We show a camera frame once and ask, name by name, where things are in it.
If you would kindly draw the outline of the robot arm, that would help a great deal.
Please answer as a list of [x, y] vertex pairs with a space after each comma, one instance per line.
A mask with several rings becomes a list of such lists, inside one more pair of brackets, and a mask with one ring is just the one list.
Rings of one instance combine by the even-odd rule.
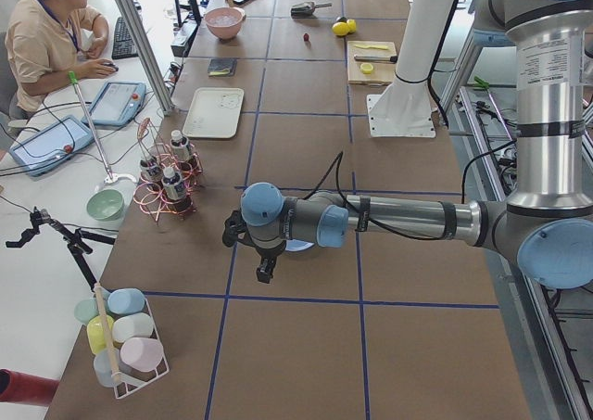
[[584, 33], [592, 0], [475, 0], [480, 44], [517, 55], [517, 182], [500, 202], [431, 202], [315, 190], [286, 197], [256, 183], [225, 223], [223, 241], [253, 247], [269, 282], [288, 240], [339, 248], [348, 229], [457, 239], [497, 252], [551, 288], [592, 279], [592, 200], [582, 189]]

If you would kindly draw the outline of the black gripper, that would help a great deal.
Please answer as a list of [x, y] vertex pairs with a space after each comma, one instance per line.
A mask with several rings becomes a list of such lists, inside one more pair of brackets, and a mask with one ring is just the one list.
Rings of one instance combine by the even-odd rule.
[[286, 244], [281, 243], [273, 248], [256, 247], [260, 256], [260, 265], [256, 270], [256, 277], [261, 283], [269, 283], [273, 278], [277, 258], [285, 251]]

